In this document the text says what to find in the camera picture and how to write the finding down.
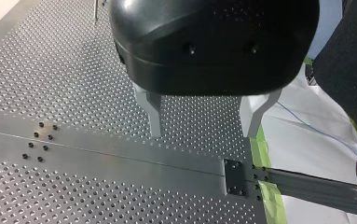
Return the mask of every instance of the perforated metal plate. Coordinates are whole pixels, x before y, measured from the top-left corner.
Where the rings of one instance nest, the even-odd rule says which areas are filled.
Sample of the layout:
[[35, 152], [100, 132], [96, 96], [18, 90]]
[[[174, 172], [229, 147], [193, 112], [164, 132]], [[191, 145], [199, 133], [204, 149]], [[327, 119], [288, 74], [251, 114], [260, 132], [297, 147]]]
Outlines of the perforated metal plate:
[[91, 2], [21, 0], [0, 21], [0, 223], [264, 223], [261, 202], [226, 196], [218, 159], [251, 161], [240, 99], [164, 97], [151, 138]]
[[237, 97], [164, 97], [164, 134], [151, 138], [144, 111], [119, 62], [106, 7], [43, 0], [0, 45], [0, 114], [48, 119], [207, 157], [251, 158]]
[[[0, 134], [0, 223], [265, 221], [264, 214], [255, 212], [263, 210], [261, 202], [226, 196], [216, 186], [218, 176], [69, 147], [48, 145], [49, 151], [43, 151], [36, 142], [25, 150], [29, 157], [24, 160], [16, 149], [26, 142]], [[38, 156], [44, 161], [38, 162]], [[196, 186], [190, 178], [216, 182], [180, 190]]]
[[0, 162], [0, 223], [253, 223], [254, 207]]

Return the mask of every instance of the metal bracket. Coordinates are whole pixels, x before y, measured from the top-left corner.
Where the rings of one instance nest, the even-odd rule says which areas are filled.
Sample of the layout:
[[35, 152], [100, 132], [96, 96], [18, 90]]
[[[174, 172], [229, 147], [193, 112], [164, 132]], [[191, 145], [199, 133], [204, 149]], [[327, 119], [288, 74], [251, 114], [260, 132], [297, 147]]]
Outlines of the metal bracket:
[[224, 160], [227, 194], [262, 200], [258, 179], [268, 179], [261, 170], [246, 169], [240, 161]]
[[225, 160], [225, 178], [227, 194], [260, 201], [261, 180], [276, 184], [283, 195], [357, 215], [357, 185], [254, 165], [248, 168], [231, 160]]

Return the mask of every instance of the metal bar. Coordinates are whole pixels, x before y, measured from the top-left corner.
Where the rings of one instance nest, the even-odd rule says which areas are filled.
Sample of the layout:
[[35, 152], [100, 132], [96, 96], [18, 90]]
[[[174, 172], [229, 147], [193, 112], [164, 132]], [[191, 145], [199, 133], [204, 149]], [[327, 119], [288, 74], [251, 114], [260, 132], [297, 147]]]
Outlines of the metal bar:
[[267, 169], [281, 194], [357, 214], [357, 186], [288, 171]]
[[98, 20], [99, 0], [94, 0], [94, 20]]

